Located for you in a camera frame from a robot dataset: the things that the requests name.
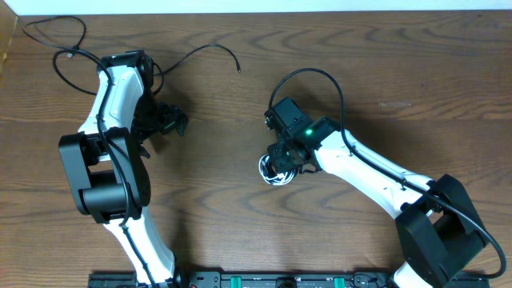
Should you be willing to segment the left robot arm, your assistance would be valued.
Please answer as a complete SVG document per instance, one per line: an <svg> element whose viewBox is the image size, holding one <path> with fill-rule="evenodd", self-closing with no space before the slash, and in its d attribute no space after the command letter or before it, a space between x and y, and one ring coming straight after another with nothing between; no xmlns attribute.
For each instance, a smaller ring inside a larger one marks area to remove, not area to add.
<svg viewBox="0 0 512 288"><path fill-rule="evenodd" d="M98 58L74 50L97 66L99 86L90 114L58 151L74 203L116 237L135 272L133 287L188 287L190 278L162 240L150 213L145 140L177 131L186 114L158 102L153 90L159 66L142 50Z"/></svg>

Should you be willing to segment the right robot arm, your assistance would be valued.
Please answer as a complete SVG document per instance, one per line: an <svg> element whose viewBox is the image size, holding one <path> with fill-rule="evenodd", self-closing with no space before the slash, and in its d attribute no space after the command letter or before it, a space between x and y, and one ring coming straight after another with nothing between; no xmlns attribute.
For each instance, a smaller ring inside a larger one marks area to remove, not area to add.
<svg viewBox="0 0 512 288"><path fill-rule="evenodd" d="M389 279L394 287L487 287L463 269L487 245L482 220L459 180L435 181L406 170L357 141L332 118L317 121L290 98L265 112L278 140L268 148L268 166L293 177L311 164L337 176L392 217L405 258Z"/></svg>

